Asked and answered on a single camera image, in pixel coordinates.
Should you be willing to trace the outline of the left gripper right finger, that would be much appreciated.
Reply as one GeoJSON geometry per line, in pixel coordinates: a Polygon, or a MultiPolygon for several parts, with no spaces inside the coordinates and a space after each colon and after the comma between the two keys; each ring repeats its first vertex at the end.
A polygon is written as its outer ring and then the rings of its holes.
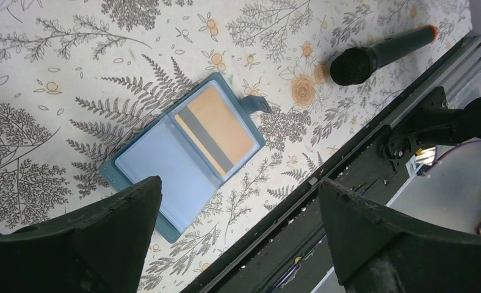
{"type": "Polygon", "coordinates": [[[318,192],[347,292],[481,292],[481,236],[410,217],[329,178],[318,192]]]}

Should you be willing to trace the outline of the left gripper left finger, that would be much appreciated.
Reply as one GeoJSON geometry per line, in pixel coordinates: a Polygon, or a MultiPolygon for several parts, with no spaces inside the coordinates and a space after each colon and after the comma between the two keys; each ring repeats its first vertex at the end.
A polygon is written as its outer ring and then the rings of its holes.
{"type": "Polygon", "coordinates": [[[115,195],[0,234],[0,292],[135,292],[162,201],[151,176],[115,195]]]}

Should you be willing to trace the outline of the blue card holder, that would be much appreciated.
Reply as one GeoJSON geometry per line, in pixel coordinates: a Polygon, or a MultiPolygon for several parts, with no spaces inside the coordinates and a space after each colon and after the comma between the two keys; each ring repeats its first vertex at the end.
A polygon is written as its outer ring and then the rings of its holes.
{"type": "Polygon", "coordinates": [[[115,189],[124,190],[151,176],[161,179],[161,206],[156,231],[175,243],[197,218],[220,187],[235,175],[266,142],[251,119],[254,112],[271,113],[263,96],[238,98],[220,73],[213,73],[152,121],[140,134],[121,147],[100,168],[100,175],[115,189]],[[226,176],[220,176],[200,153],[174,115],[192,96],[209,84],[215,85],[255,141],[244,161],[226,176]]]}

